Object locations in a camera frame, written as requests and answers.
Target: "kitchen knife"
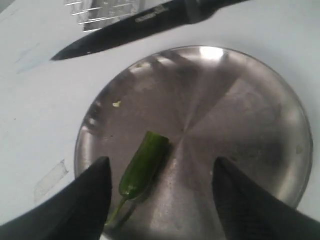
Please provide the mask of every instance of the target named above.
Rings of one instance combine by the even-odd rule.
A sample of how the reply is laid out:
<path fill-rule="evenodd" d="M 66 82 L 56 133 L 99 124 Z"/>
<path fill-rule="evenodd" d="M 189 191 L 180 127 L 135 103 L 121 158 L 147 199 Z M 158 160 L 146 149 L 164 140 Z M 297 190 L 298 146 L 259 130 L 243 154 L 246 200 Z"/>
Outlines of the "kitchen knife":
<path fill-rule="evenodd" d="M 172 0 L 106 26 L 73 42 L 52 60 L 98 53 L 178 26 L 208 19 L 218 9 L 248 0 Z"/>
<path fill-rule="evenodd" d="M 53 198 L 0 226 L 0 240 L 99 240 L 111 194 L 109 159 L 100 157 Z"/>
<path fill-rule="evenodd" d="M 276 199 L 230 160 L 215 161 L 215 207 L 227 240 L 319 240 L 320 223 Z"/>

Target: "stainless steel plate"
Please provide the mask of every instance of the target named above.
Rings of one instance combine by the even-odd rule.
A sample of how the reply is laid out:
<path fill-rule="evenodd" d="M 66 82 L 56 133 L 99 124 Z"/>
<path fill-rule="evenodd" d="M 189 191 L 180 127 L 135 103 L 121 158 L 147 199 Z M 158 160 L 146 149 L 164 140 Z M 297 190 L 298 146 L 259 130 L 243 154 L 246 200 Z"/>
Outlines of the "stainless steel plate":
<path fill-rule="evenodd" d="M 234 160 L 293 207 L 308 182 L 312 139 L 297 96 L 272 69 L 234 50 L 166 50 L 130 66 L 101 91 L 80 128 L 74 166 L 78 176 L 99 156 L 111 158 L 111 210 L 146 130 L 169 137 L 172 154 L 149 198 L 121 231 L 107 231 L 110 238 L 224 239 L 211 192 L 217 156 Z"/>

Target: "white countertop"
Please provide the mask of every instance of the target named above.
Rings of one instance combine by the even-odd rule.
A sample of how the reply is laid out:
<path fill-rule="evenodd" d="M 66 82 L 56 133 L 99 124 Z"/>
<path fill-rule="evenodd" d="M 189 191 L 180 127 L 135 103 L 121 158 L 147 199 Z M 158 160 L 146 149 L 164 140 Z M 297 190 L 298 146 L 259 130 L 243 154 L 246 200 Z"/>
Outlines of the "white countertop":
<path fill-rule="evenodd" d="M 0 224 L 74 179 L 82 118 L 115 75 L 147 55 L 187 45 L 252 55 L 295 90 L 314 142 L 312 173 L 298 209 L 320 221 L 319 0 L 249 1 L 196 25 L 85 57 L 49 61 L 83 36 L 69 10 L 63 0 L 16 0 L 0 13 Z"/>

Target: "chili pepper stem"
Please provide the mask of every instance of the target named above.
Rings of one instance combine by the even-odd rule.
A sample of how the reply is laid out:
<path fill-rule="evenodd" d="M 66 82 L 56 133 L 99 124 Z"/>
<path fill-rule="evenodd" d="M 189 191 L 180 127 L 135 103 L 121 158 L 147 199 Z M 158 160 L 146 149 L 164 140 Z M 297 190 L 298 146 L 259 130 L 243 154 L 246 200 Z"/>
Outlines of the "chili pepper stem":
<path fill-rule="evenodd" d="M 106 221 L 106 223 L 104 224 L 105 226 L 110 225 L 116 218 L 116 216 L 118 215 L 119 211 L 122 209 L 122 207 L 124 206 L 124 204 L 126 203 L 127 199 L 126 198 L 122 198 L 121 201 L 119 202 L 118 206 L 116 207 L 116 209 L 113 211 L 113 213 L 111 214 L 111 216 L 109 217 L 109 219 Z"/>

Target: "green chili pepper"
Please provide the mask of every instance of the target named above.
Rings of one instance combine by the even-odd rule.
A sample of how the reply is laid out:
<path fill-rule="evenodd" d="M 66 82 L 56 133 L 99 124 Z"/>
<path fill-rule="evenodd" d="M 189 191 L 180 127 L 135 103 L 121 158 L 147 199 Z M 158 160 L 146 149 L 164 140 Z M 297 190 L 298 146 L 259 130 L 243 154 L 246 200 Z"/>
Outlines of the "green chili pepper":
<path fill-rule="evenodd" d="M 147 131 L 140 147 L 121 178 L 119 193 L 122 196 L 122 200 L 109 217 L 106 225 L 116 218 L 126 201 L 138 198 L 148 188 L 161 161 L 165 157 L 168 146 L 168 138 Z"/>

